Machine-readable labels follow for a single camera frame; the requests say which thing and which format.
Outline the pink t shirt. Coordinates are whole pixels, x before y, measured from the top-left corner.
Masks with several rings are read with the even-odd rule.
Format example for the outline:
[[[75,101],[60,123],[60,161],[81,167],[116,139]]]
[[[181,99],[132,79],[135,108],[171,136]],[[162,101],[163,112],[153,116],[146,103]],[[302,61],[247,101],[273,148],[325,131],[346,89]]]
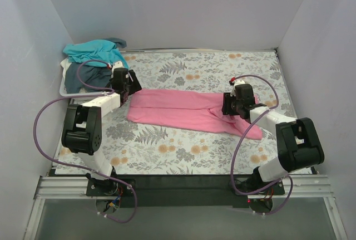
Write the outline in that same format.
[[[239,116],[223,115],[222,93],[143,89],[133,94],[129,121],[242,136],[249,123]]]

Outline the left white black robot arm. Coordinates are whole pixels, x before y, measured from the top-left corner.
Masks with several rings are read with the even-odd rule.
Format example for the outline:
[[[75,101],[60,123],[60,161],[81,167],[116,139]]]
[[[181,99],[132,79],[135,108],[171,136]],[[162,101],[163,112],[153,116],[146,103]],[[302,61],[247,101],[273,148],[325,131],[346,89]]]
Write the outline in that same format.
[[[128,97],[142,89],[133,70],[116,68],[107,84],[115,92],[97,97],[84,104],[70,104],[66,111],[62,132],[62,146],[77,154],[90,168],[88,180],[105,195],[118,190],[118,181],[113,166],[100,149],[102,143],[102,118],[121,107]]]

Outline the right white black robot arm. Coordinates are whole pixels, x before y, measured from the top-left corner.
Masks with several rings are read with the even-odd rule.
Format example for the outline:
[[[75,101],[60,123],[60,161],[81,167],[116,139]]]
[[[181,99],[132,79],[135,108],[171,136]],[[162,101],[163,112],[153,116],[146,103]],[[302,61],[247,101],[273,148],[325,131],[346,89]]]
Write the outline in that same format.
[[[253,170],[245,181],[230,176],[230,186],[238,194],[264,194],[279,179],[300,169],[324,162],[324,152],[310,118],[296,119],[258,104],[253,88],[244,81],[231,80],[231,92],[224,93],[222,114],[238,116],[248,123],[243,136],[257,125],[276,137],[277,156]]]

